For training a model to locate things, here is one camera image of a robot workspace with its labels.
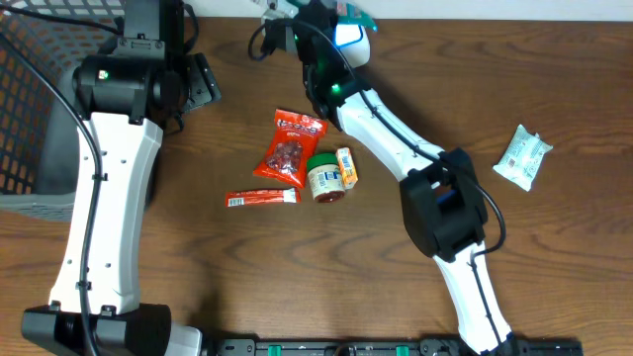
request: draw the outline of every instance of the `wooden tabletop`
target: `wooden tabletop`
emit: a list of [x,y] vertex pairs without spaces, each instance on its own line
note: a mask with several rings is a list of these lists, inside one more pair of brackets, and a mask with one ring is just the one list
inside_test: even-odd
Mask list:
[[[299,62],[250,61],[257,20],[204,19],[197,50],[222,101],[164,140],[140,240],[144,303],[206,331],[262,338],[457,333],[435,263],[405,232],[394,177],[329,130],[317,151],[350,146],[360,182],[342,201],[224,206],[227,191],[284,187],[253,177],[275,109],[312,113]],[[364,71],[404,122],[468,151],[500,205],[503,249],[487,257],[501,311],[528,337],[575,337],[586,355],[633,352],[633,25],[381,21]],[[554,149],[526,193],[492,167],[519,124]],[[497,224],[486,225],[487,242]],[[20,335],[45,304],[67,223],[0,213],[0,354],[41,354]]]

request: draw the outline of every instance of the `orange and white box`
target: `orange and white box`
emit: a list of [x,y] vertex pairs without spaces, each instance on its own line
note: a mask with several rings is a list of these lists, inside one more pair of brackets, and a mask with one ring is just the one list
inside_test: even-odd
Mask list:
[[354,166],[351,151],[347,147],[339,148],[336,151],[336,158],[338,159],[340,173],[343,175],[343,187],[346,190],[354,188],[354,185],[358,182],[358,173],[356,172],[356,166]]

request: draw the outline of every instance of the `basket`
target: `basket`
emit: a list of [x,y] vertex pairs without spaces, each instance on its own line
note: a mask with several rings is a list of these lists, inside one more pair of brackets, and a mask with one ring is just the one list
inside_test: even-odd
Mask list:
[[[125,14],[119,0],[0,2],[112,27]],[[0,31],[71,103],[72,72],[112,36],[10,13],[0,14]],[[40,80],[0,48],[0,210],[69,222],[78,171],[76,125]]]

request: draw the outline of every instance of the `red package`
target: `red package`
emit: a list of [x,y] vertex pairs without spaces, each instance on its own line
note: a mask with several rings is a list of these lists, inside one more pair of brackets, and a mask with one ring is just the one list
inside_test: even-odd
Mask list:
[[318,140],[325,135],[327,122],[278,109],[275,125],[273,142],[253,174],[304,188],[306,163],[315,154]]
[[269,203],[300,203],[301,196],[297,188],[262,189],[245,192],[226,193],[226,206],[260,205]]

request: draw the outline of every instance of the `jar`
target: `jar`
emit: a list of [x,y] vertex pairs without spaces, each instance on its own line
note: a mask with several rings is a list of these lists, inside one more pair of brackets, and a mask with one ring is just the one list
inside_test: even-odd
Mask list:
[[318,203],[335,202],[345,196],[338,159],[333,153],[317,154],[308,160],[308,180]]

